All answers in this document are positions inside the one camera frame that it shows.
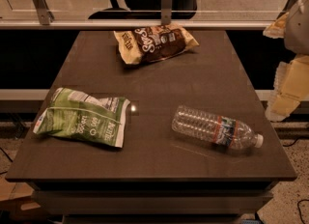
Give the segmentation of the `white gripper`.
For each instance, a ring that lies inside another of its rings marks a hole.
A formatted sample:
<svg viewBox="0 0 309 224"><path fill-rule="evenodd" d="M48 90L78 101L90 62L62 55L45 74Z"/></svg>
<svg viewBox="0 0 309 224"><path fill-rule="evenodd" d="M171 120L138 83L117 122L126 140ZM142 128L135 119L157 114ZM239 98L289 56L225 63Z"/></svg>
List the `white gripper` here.
<svg viewBox="0 0 309 224"><path fill-rule="evenodd" d="M271 39L285 37L285 47L298 53L290 63L279 63L267 101L266 117L281 122L309 96L309 0L297 0L289 13L272 22L263 35Z"/></svg>

